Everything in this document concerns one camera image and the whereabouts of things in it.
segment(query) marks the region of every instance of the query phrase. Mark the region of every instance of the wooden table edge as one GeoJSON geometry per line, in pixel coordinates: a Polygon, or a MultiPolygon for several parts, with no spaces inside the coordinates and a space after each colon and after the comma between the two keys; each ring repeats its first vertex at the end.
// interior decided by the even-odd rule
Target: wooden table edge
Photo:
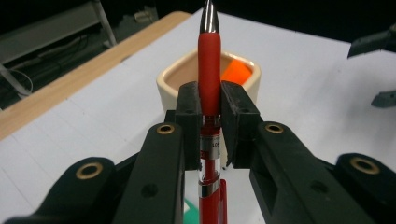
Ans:
{"type": "Polygon", "coordinates": [[[118,65],[125,58],[137,53],[154,40],[177,27],[191,14],[172,12],[120,42],[68,74],[51,82],[31,96],[0,112],[0,140],[63,102],[96,78],[118,65]]]}

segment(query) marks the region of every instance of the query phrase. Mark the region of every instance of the table surface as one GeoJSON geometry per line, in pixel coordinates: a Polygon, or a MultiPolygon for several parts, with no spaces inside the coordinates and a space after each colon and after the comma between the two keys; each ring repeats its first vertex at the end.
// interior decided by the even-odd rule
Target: table surface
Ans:
{"type": "MultiPolygon", "coordinates": [[[[117,163],[139,151],[164,118],[155,78],[196,48],[201,13],[171,14],[0,113],[1,220],[34,211],[75,161],[117,163]]],[[[395,54],[348,60],[349,43],[221,13],[219,24],[222,48],[262,69],[263,119],[288,125],[325,161],[359,152],[396,170],[396,108],[370,106],[380,91],[396,89],[395,54]]],[[[248,171],[222,176],[229,223],[264,223],[248,171]]],[[[186,173],[186,198],[195,204],[196,178],[186,173]]]]}

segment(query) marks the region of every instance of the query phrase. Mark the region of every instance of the screw hole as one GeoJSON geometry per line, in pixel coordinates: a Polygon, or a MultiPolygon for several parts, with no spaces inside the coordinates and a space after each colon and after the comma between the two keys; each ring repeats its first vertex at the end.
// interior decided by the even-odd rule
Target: screw hole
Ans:
{"type": "Polygon", "coordinates": [[[169,133],[172,133],[174,130],[175,130],[174,126],[169,125],[169,124],[164,124],[157,128],[157,133],[169,134],[169,133]]]}
{"type": "Polygon", "coordinates": [[[277,124],[267,124],[265,130],[270,133],[283,133],[283,128],[277,124]]]}
{"type": "Polygon", "coordinates": [[[103,165],[99,162],[91,162],[82,165],[76,172],[78,179],[91,179],[99,175],[103,170],[103,165]]]}
{"type": "Polygon", "coordinates": [[[367,175],[379,174],[379,167],[372,161],[360,157],[354,157],[350,160],[350,164],[357,170],[367,175]]]}

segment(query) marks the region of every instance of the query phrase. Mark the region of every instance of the pen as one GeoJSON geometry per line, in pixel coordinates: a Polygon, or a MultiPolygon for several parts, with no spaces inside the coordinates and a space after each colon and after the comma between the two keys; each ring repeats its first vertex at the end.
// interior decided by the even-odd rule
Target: pen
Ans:
{"type": "Polygon", "coordinates": [[[200,132],[200,223],[226,223],[226,184],[220,177],[220,53],[219,19],[211,0],[205,2],[198,38],[198,90],[203,113],[200,132]]]}

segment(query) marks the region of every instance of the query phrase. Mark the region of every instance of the silver pen tip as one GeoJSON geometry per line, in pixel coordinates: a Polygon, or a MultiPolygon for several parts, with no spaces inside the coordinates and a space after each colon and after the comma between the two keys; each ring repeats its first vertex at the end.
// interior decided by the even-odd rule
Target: silver pen tip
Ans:
{"type": "Polygon", "coordinates": [[[201,18],[200,34],[219,33],[219,18],[211,0],[206,0],[201,18]]]}

